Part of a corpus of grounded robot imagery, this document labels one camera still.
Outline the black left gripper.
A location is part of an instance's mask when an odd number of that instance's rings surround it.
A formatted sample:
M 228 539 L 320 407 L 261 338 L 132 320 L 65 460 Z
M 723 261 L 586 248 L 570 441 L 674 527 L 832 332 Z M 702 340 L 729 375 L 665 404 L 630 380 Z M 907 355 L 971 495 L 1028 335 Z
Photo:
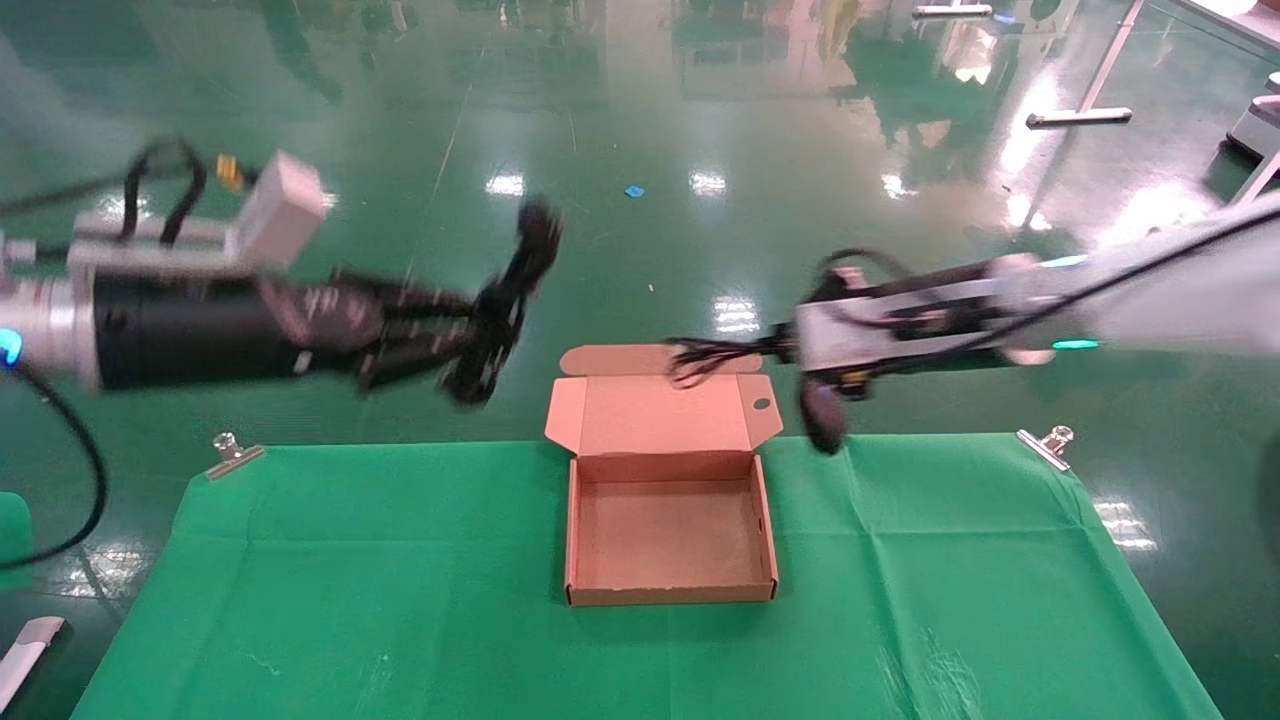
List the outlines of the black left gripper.
M 421 334 L 379 345 L 387 318 L 410 322 L 480 314 L 476 299 L 447 290 L 385 290 L 379 299 L 362 286 L 298 284 L 275 277 L 262 278 L 262 304 L 291 374 L 360 374 L 365 393 L 439 370 L 471 345 L 468 334 Z

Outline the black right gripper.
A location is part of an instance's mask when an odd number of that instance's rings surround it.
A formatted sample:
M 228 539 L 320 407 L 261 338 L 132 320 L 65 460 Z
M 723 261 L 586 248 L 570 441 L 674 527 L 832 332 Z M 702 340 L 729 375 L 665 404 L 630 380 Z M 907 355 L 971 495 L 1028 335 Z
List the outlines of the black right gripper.
M 874 299 L 901 301 L 963 301 L 989 297 L 995 291 L 996 260 L 972 263 L 904 279 L 891 281 L 870 288 Z M 792 333 L 772 333 L 760 340 L 760 355 L 777 363 L 795 363 L 797 341 Z

